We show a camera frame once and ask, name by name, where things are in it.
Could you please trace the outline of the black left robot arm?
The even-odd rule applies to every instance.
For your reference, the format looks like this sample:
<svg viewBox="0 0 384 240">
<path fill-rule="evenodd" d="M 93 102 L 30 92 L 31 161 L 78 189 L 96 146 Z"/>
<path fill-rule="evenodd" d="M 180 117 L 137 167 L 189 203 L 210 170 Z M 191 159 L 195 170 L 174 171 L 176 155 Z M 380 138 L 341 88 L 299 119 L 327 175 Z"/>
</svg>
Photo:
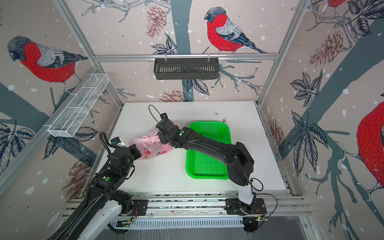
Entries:
<svg viewBox="0 0 384 240">
<path fill-rule="evenodd" d="M 132 195 L 119 190 L 135 160 L 141 157 L 136 145 L 118 147 L 108 155 L 109 163 L 97 174 L 86 197 L 50 240 L 94 240 L 118 215 L 139 215 Z"/>
</svg>

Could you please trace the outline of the pink plastic bag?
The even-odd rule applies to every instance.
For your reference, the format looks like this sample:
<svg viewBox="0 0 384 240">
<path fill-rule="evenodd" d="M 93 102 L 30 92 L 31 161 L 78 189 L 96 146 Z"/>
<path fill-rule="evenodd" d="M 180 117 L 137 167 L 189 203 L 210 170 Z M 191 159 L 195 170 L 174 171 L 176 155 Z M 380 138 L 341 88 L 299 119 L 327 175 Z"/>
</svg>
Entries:
<svg viewBox="0 0 384 240">
<path fill-rule="evenodd" d="M 162 144 L 158 136 L 159 130 L 153 128 L 140 138 L 129 141 L 129 145 L 136 145 L 141 153 L 139 160 L 153 159 L 174 149 L 170 144 Z"/>
</svg>

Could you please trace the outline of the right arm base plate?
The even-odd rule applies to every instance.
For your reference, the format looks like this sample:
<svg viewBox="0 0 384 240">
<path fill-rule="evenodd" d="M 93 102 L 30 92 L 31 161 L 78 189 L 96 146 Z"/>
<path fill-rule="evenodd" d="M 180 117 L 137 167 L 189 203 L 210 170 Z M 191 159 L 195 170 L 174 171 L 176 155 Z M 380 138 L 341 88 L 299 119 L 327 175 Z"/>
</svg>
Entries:
<svg viewBox="0 0 384 240">
<path fill-rule="evenodd" d="M 228 215 L 266 215 L 266 205 L 263 199 L 254 197 L 250 205 L 239 199 L 225 199 L 225 210 Z"/>
</svg>

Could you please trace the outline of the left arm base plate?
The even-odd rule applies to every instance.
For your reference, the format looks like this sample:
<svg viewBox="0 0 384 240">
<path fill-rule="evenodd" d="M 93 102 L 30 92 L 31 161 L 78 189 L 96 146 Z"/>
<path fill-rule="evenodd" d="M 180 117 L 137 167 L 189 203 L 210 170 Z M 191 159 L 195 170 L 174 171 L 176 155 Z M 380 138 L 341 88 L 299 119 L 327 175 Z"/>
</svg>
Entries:
<svg viewBox="0 0 384 240">
<path fill-rule="evenodd" d="M 145 216 L 148 207 L 148 200 L 130 200 L 122 204 L 120 216 Z"/>
</svg>

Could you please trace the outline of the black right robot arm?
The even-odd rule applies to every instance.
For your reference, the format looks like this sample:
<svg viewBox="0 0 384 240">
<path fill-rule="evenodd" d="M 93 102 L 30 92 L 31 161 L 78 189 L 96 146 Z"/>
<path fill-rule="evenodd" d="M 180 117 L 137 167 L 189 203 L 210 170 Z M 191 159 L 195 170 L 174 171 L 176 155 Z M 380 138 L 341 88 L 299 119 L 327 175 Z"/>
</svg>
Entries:
<svg viewBox="0 0 384 240">
<path fill-rule="evenodd" d="M 162 144 L 197 151 L 226 165 L 229 179 L 237 185 L 239 201 L 248 206 L 252 204 L 254 195 L 250 177 L 255 161 L 244 144 L 237 142 L 232 145 L 209 139 L 190 128 L 180 129 L 168 118 L 158 122 L 156 128 Z"/>
</svg>

